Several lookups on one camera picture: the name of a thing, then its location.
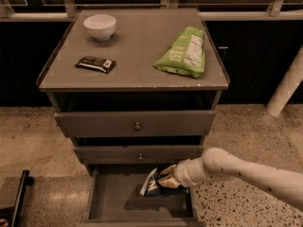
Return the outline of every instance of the gray tabletop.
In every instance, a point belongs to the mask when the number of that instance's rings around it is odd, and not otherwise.
[[[92,38],[83,21],[95,14],[116,18],[116,31],[107,41]],[[44,92],[153,90],[223,90],[228,76],[205,36],[205,72],[199,79],[154,68],[186,26],[203,27],[196,9],[84,9],[52,62],[39,88]],[[110,74],[76,68],[84,56],[116,61]]]

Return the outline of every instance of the white bowl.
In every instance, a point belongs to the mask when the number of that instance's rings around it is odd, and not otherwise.
[[[115,31],[116,18],[108,14],[98,14],[85,19],[84,26],[96,40],[106,41]]]

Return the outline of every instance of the terrazzo floor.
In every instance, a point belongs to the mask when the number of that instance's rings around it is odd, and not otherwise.
[[[27,188],[19,226],[77,226],[91,177],[64,138],[51,108],[0,108],[0,206],[13,204],[24,169]],[[303,105],[272,117],[263,105],[219,105],[205,148],[303,173]],[[195,187],[205,226],[303,226],[303,213],[239,179]]]

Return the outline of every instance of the drawer handle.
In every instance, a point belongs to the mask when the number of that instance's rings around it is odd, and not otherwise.
[[[144,160],[144,156],[143,156],[142,154],[139,154],[139,155],[138,155],[138,160],[139,160],[139,161]]]
[[[138,122],[135,123],[135,125],[134,125],[134,130],[135,130],[135,131],[140,131],[140,130],[141,130],[141,126],[139,125]]]

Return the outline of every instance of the drawer knob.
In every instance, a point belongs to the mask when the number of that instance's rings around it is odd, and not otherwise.
[[[143,157],[143,155],[142,155],[142,154],[139,154],[139,155],[138,155],[138,160],[139,160],[139,161],[144,160],[144,157]]]
[[[140,130],[141,130],[141,126],[139,125],[138,122],[135,123],[135,125],[134,125],[134,130],[135,130],[135,131],[140,131]]]

